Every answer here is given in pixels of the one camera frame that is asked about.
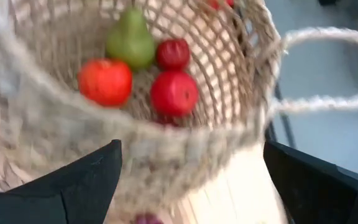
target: tomato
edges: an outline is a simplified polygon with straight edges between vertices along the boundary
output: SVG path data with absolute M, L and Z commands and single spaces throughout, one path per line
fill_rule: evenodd
M 226 0 L 226 3 L 231 7 L 234 6 L 234 0 Z M 209 5 L 216 10 L 221 7 L 217 0 L 209 0 Z
M 185 72 L 162 72 L 150 90 L 155 110 L 167 116 L 190 114 L 198 101 L 197 84 Z
M 122 61 L 91 60 L 78 74 L 78 88 L 101 106 L 121 106 L 131 95 L 132 72 Z
M 190 61 L 190 49 L 185 39 L 169 39 L 157 47 L 157 63 L 165 70 L 183 70 Z

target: wooden floor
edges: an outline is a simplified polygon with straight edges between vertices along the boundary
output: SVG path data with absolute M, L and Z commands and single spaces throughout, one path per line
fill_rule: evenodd
M 161 213 L 165 224 L 284 224 L 285 212 L 262 157 L 263 147 L 238 153 L 216 180 Z

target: red fruit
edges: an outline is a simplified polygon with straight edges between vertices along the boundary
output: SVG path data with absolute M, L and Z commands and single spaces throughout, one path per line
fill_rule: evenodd
M 165 70 L 183 70 L 190 61 L 190 49 L 185 39 L 163 41 L 157 47 L 157 63 Z
M 144 215 L 137 215 L 135 223 L 136 224 L 163 224 L 163 222 L 159 220 L 156 215 L 149 214 L 149 213 Z
M 234 6 L 234 0 L 226 0 L 226 3 L 231 7 Z M 217 0 L 209 0 L 209 5 L 216 10 L 221 7 Z
M 121 106 L 131 94 L 132 72 L 122 61 L 91 60 L 78 74 L 78 88 L 101 106 Z
M 157 112 L 167 116 L 184 116 L 196 106 L 197 84 L 185 72 L 163 72 L 155 79 L 150 96 Z

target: plastic fruit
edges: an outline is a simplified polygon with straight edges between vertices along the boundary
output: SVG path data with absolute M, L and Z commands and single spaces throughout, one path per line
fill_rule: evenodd
M 140 9 L 129 7 L 121 14 L 109 31 L 106 55 L 122 60 L 133 70 L 148 68 L 154 62 L 154 38 Z
M 234 6 L 234 0 L 226 0 L 226 3 L 231 7 Z M 217 0 L 209 0 L 209 5 L 216 10 L 221 7 Z
M 185 39 L 169 39 L 157 47 L 158 65 L 165 70 L 183 70 L 190 61 L 190 49 Z
M 91 60 L 78 74 L 78 88 L 101 106 L 121 106 L 131 95 L 132 72 L 122 61 Z
M 188 115 L 198 100 L 197 84 L 185 72 L 163 72 L 155 79 L 150 97 L 153 107 L 160 114 Z
M 145 215 L 137 215 L 135 223 L 136 224 L 163 224 L 163 222 L 159 220 L 156 215 L 149 214 L 149 213 Z

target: floor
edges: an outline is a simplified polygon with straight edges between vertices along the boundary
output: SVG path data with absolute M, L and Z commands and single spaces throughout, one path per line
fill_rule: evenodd
M 321 7 L 317 0 L 265 2 L 280 35 L 305 27 L 357 28 L 356 20 L 341 7 Z M 358 94 L 356 52 L 356 45 L 333 40 L 308 41 L 291 48 L 283 59 L 279 81 L 283 97 Z M 298 150 L 358 173 L 358 111 L 296 114 L 289 120 Z M 279 117 L 274 124 L 278 141 L 288 144 Z
M 178 203 L 165 224 L 284 224 L 287 218 L 262 157 L 263 145 L 238 153 L 216 180 Z

